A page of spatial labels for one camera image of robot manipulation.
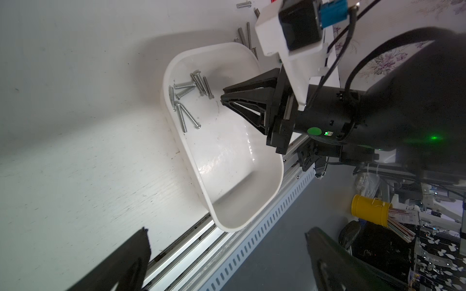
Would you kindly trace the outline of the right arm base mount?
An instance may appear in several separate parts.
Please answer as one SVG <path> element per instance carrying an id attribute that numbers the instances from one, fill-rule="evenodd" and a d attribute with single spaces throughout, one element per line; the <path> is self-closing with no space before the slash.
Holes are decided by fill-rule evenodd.
<path id="1" fill-rule="evenodd" d="M 317 166 L 316 173 L 321 177 L 327 165 L 361 166 L 375 162 L 379 154 L 370 147 L 359 145 L 334 145 L 309 139 L 297 149 L 298 163 L 303 172 Z"/>

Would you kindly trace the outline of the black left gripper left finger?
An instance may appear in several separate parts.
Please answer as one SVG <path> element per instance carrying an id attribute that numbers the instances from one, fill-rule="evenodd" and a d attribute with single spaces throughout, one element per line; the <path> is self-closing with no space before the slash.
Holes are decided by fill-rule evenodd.
<path id="1" fill-rule="evenodd" d="M 140 291 L 151 255 L 148 229 L 134 233 L 70 291 Z"/>

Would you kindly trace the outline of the white plastic storage box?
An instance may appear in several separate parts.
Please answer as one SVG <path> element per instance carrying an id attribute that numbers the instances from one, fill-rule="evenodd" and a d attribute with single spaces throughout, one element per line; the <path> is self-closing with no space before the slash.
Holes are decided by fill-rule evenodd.
<path id="1" fill-rule="evenodd" d="M 188 132 L 183 133 L 168 86 L 187 81 L 194 70 L 206 75 L 214 99 L 195 95 L 183 102 L 201 124 L 195 129 L 186 118 Z M 226 232 L 249 224 L 274 199 L 283 181 L 283 158 L 266 145 L 264 135 L 220 101 L 225 87 L 259 72 L 253 53 L 229 42 L 178 54 L 163 77 L 161 106 L 172 135 L 201 203 Z"/>

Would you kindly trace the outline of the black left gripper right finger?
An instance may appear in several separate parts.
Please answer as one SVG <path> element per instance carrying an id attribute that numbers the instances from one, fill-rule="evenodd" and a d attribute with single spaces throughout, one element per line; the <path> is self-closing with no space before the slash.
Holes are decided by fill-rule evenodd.
<path id="1" fill-rule="evenodd" d="M 305 234 L 314 279 L 320 291 L 391 291 L 374 272 L 352 257 L 323 230 Z"/>

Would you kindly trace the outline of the thin long silver screw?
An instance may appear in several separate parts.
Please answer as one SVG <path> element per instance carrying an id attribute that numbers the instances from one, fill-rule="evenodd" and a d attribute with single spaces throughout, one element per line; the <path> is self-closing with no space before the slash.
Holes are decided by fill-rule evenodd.
<path id="1" fill-rule="evenodd" d="M 250 22 L 246 23 L 246 32 L 247 32 L 247 39 L 248 39 L 248 48 L 252 50 L 252 42 L 251 42 L 251 24 Z"/>

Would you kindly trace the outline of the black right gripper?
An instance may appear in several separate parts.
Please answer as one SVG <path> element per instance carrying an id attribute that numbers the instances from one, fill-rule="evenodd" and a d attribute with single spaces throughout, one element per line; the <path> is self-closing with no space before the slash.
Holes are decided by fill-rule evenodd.
<path id="1" fill-rule="evenodd" d="M 269 121 L 267 112 L 270 100 L 250 90 L 268 89 L 271 91 L 272 103 Z M 284 66 L 269 70 L 244 82 L 225 87 L 221 103 L 240 115 L 263 135 L 267 135 L 266 144 L 274 147 L 277 154 L 285 155 L 288 151 L 293 133 L 293 111 L 297 109 L 293 89 Z"/>

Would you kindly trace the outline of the thick threaded silver screw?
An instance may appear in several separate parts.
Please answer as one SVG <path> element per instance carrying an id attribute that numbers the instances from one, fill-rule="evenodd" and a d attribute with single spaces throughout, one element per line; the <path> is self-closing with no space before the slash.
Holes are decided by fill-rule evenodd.
<path id="1" fill-rule="evenodd" d="M 239 27 L 237 29 L 237 31 L 238 31 L 240 43 L 242 45 L 246 46 L 246 40 L 245 40 L 245 35 L 244 35 L 244 32 L 243 32 L 243 29 L 241 27 Z"/>

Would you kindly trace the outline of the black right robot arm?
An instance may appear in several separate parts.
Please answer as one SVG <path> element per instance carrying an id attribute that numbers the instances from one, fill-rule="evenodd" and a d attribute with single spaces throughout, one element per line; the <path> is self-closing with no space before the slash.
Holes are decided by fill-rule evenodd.
<path id="1" fill-rule="evenodd" d="M 395 48 L 426 42 L 366 91 L 351 87 L 369 62 Z M 466 176 L 466 36 L 426 27 L 394 37 L 364 58 L 342 88 L 308 87 L 299 110 L 285 69 L 226 87 L 222 104 L 286 154 L 293 133 L 310 137 L 298 151 L 307 170 L 325 157 L 357 166 L 395 151 L 395 162 L 420 178 L 451 182 Z"/>

